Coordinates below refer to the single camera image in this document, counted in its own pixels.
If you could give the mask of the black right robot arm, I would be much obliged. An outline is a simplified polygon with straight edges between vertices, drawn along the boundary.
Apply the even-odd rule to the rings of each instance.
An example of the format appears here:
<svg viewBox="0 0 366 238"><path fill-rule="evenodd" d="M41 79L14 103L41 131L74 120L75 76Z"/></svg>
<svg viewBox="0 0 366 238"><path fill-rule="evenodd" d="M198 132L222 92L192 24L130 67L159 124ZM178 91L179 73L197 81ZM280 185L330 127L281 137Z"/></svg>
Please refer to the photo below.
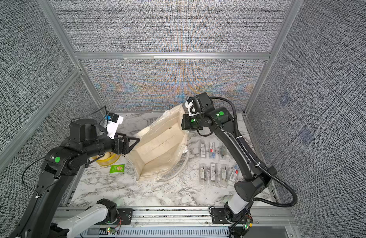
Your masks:
<svg viewBox="0 0 366 238"><path fill-rule="evenodd" d="M238 165L243 180L235 183L235 194L225 204L225 214L229 222L241 219L253 204L255 196L263 192L271 178L264 174L257 165L266 168L265 163L257 158L238 130L237 119L225 107L216 108L214 99L228 102L220 97L210 97L207 93L188 98L188 113L183 116L182 129L201 131L209 128L225 145Z"/></svg>

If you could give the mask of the clear compass set case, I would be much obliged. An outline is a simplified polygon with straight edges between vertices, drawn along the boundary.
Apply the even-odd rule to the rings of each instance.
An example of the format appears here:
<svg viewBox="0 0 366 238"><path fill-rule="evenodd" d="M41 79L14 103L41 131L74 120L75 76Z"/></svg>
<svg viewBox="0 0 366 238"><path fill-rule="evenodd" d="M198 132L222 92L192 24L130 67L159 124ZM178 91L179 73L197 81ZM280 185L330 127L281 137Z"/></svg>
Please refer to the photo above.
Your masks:
<svg viewBox="0 0 366 238"><path fill-rule="evenodd" d="M200 157L206 158L206 144L205 142L200 143Z"/></svg>

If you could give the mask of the beige canvas tote bag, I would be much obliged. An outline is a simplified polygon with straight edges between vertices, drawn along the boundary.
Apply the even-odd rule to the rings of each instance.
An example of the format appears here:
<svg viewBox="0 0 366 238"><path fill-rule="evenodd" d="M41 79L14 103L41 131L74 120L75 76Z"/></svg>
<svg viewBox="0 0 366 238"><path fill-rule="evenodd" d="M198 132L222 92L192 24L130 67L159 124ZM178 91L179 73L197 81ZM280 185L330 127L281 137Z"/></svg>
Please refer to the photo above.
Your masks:
<svg viewBox="0 0 366 238"><path fill-rule="evenodd" d="M137 181L160 179L177 165L187 149L188 132L181 123L185 110L177 105L136 134L140 139L125 157Z"/></svg>

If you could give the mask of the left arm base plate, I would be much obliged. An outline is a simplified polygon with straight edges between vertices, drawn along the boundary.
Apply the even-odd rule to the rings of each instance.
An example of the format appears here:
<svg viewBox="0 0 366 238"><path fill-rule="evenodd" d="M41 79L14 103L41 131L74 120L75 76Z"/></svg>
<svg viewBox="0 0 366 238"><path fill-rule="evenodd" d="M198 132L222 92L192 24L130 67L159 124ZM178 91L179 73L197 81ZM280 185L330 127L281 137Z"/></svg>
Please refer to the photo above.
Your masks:
<svg viewBox="0 0 366 238"><path fill-rule="evenodd" d="M96 225L130 225L133 211L131 208L118 208L116 212L110 209L105 220Z"/></svg>

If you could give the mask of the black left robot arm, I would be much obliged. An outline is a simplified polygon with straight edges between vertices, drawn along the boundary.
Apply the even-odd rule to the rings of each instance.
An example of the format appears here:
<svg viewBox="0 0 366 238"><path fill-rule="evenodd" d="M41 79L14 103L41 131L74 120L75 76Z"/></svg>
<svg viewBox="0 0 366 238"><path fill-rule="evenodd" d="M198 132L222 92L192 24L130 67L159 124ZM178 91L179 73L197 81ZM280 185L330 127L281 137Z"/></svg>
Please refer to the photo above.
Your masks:
<svg viewBox="0 0 366 238"><path fill-rule="evenodd" d="M107 130L93 119L73 120L69 129L69 137L61 146L51 149L43 158L38 184L11 238L74 238L97 223L117 222L116 204L107 199L71 219L54 223L53 218L68 186L81 167L92 163L91 157L107 152L126 155L140 139L122 133L110 138Z"/></svg>

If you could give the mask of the clear compass case green insert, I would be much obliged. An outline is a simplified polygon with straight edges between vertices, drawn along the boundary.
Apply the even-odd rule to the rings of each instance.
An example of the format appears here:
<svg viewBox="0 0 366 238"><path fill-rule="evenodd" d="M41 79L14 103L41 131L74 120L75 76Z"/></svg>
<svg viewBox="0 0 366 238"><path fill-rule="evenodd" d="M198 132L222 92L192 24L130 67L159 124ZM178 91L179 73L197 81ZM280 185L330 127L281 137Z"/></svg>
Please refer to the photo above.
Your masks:
<svg viewBox="0 0 366 238"><path fill-rule="evenodd" d="M227 149L226 149L225 145L221 145L219 147L219 153L220 153L220 159L221 160L225 160L226 159L226 155L227 155Z"/></svg>

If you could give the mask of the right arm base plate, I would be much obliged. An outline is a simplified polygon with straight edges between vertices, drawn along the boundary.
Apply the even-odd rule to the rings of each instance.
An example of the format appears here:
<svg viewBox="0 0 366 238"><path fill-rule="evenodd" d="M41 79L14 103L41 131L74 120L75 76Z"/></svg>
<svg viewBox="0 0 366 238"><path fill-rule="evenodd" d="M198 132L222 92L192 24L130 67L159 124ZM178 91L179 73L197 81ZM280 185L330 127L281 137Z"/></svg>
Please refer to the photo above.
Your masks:
<svg viewBox="0 0 366 238"><path fill-rule="evenodd" d="M212 223L215 225L234 224L236 222L241 224L253 223L251 214L245 209L235 214L227 207L217 208L215 206L210 206L208 211L210 213Z"/></svg>

